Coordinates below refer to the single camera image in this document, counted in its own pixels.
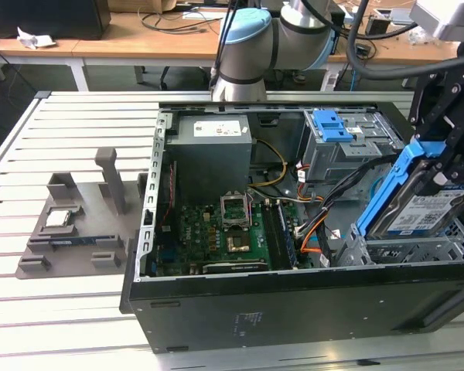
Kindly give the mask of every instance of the floor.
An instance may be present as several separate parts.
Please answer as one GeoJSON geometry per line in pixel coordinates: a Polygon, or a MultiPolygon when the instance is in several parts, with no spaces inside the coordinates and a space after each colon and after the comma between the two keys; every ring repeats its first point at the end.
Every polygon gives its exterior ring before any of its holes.
{"type": "MultiPolygon", "coordinates": [[[[66,66],[16,66],[20,67],[22,75],[37,90],[75,91],[76,84],[66,66]]],[[[22,112],[26,109],[34,92],[16,76],[15,71],[8,66],[3,67],[6,76],[5,81],[0,82],[0,145],[13,128],[22,112]]],[[[145,83],[135,82],[134,69],[126,66],[90,66],[90,89],[99,91],[114,90],[159,90],[159,78],[163,68],[147,67],[144,75],[145,83]]],[[[268,90],[319,90],[322,84],[322,73],[309,71],[305,74],[305,83],[297,84],[289,74],[283,76],[278,71],[276,76],[271,73],[265,77],[268,90]]],[[[207,90],[208,86],[203,82],[203,75],[197,68],[173,67],[165,79],[169,90],[207,90]]],[[[350,73],[347,73],[340,82],[338,90],[349,90],[352,83],[350,73]]],[[[374,82],[355,81],[354,90],[362,91],[399,91],[403,90],[401,81],[374,82]]]]}

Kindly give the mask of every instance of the hard drive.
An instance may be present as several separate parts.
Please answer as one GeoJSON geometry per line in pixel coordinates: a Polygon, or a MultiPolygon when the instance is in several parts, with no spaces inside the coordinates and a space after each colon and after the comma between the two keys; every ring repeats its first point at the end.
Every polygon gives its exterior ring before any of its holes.
{"type": "Polygon", "coordinates": [[[445,185],[433,196],[416,196],[415,186],[430,161],[420,161],[388,206],[380,212],[367,239],[436,237],[464,211],[464,185],[445,185]]]}

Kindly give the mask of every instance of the blue drive bay latch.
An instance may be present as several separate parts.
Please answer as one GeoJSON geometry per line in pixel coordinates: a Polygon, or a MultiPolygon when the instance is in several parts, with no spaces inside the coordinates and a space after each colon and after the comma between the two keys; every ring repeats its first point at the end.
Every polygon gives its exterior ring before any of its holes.
{"type": "Polygon", "coordinates": [[[314,111],[313,122],[322,132],[324,142],[351,142],[353,136],[343,126],[343,120],[335,111],[314,111]]]}

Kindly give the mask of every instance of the metal slotted table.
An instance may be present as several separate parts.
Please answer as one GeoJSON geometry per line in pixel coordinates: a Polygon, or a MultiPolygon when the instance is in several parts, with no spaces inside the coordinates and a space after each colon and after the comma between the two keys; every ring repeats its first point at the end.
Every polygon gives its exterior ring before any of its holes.
{"type": "MultiPolygon", "coordinates": [[[[409,93],[271,93],[271,100],[390,100],[407,116],[409,93]]],[[[53,172],[102,181],[98,147],[113,146],[124,180],[147,171],[159,102],[207,93],[52,93],[35,99],[0,148],[0,369],[464,369],[464,314],[438,332],[154,356],[134,315],[118,310],[123,275],[20,281],[14,272],[48,196],[53,172]]]]}

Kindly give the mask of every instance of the white label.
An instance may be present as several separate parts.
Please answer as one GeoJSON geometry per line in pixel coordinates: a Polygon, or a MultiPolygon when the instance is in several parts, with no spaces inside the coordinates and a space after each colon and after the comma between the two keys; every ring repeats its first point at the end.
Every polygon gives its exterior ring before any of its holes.
{"type": "Polygon", "coordinates": [[[346,130],[349,134],[362,134],[363,133],[361,128],[346,128],[346,130]]]}
{"type": "Polygon", "coordinates": [[[319,262],[324,266],[325,268],[328,268],[330,266],[330,260],[326,258],[325,255],[320,254],[319,255],[319,262]]]}
{"type": "Polygon", "coordinates": [[[340,240],[340,230],[334,230],[333,232],[330,232],[330,239],[340,240]]]}
{"type": "Polygon", "coordinates": [[[415,230],[432,230],[446,213],[464,196],[464,187],[444,189],[434,196],[414,196],[401,214],[390,225],[388,231],[401,231],[410,235],[415,230]]]}
{"type": "Polygon", "coordinates": [[[306,183],[306,173],[304,170],[299,170],[297,172],[297,177],[301,183],[306,183]]]}
{"type": "Polygon", "coordinates": [[[197,121],[194,123],[195,137],[240,137],[239,121],[197,121]]]}
{"type": "Polygon", "coordinates": [[[52,245],[72,245],[70,241],[51,241],[50,244],[52,245]]]}

